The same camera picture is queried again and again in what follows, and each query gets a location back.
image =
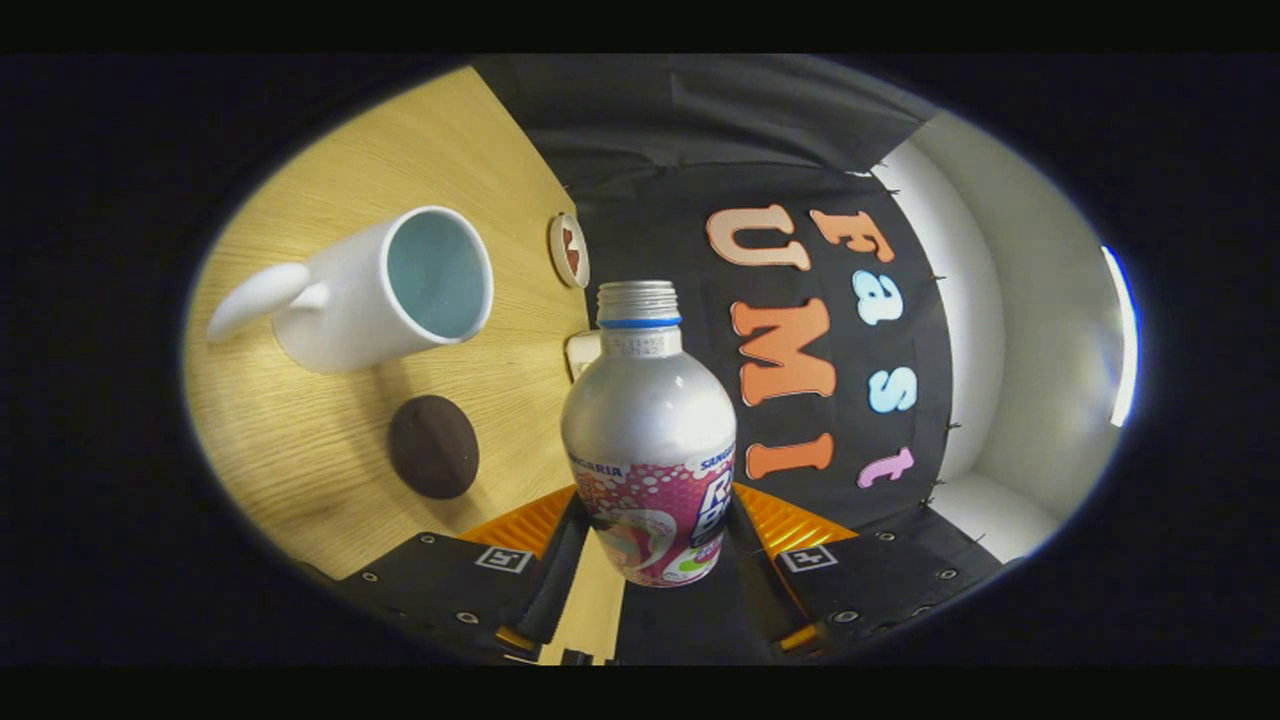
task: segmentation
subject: white mug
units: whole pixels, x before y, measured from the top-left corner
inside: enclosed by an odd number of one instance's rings
[[[316,373],[376,365],[472,338],[493,307],[493,266],[458,213],[410,210],[332,245],[306,264],[268,268],[223,300],[209,342],[273,314],[280,347]]]

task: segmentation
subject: light fixture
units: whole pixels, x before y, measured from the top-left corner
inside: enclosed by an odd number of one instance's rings
[[[1107,260],[1111,270],[1111,281],[1116,286],[1116,296],[1120,300],[1120,331],[1124,336],[1124,364],[1120,369],[1120,389],[1116,391],[1115,410],[1111,411],[1111,424],[1123,427],[1129,416],[1129,407],[1133,405],[1133,389],[1138,379],[1138,322],[1133,311],[1133,300],[1129,297],[1129,286],[1125,283],[1124,273],[1115,255],[1106,246],[1102,247],[1102,256]]]

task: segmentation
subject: round coaster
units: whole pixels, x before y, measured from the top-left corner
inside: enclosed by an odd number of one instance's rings
[[[424,395],[406,401],[392,418],[392,466],[413,492],[449,500],[467,492],[480,466],[471,420],[453,402]]]
[[[586,238],[582,237],[582,228],[579,227],[577,219],[564,213],[557,215],[552,220],[552,232],[548,240],[552,258],[556,260],[556,272],[559,273],[564,284],[586,287],[591,281],[591,261],[586,256]]]

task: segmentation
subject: chocolate cookie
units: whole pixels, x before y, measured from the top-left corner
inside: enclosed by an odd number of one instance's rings
[[[467,492],[480,466],[471,421],[457,405],[435,395],[401,405],[392,418],[388,447],[404,484],[434,500]]]

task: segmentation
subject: white wall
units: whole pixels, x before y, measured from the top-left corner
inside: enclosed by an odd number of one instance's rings
[[[1119,439],[1110,415],[1121,365],[1120,311],[1101,241],[1046,176],[973,124],[943,113],[910,145],[941,169],[968,206],[998,278],[1004,373],[973,471],[1065,520],[1093,488]],[[951,306],[947,322],[952,324]],[[966,337],[989,342],[988,336],[966,334],[972,331],[957,333],[955,325],[951,333],[954,346]],[[980,357],[978,350],[965,354]],[[966,424],[956,433],[969,429]]]
[[[979,473],[934,488],[929,507],[1001,562],[1030,555],[1062,524],[1029,496]]]
[[[1004,305],[987,241],[947,177],[910,141],[872,172],[911,223],[938,281],[951,334],[951,421],[938,477],[960,478],[977,462],[1004,379]]]

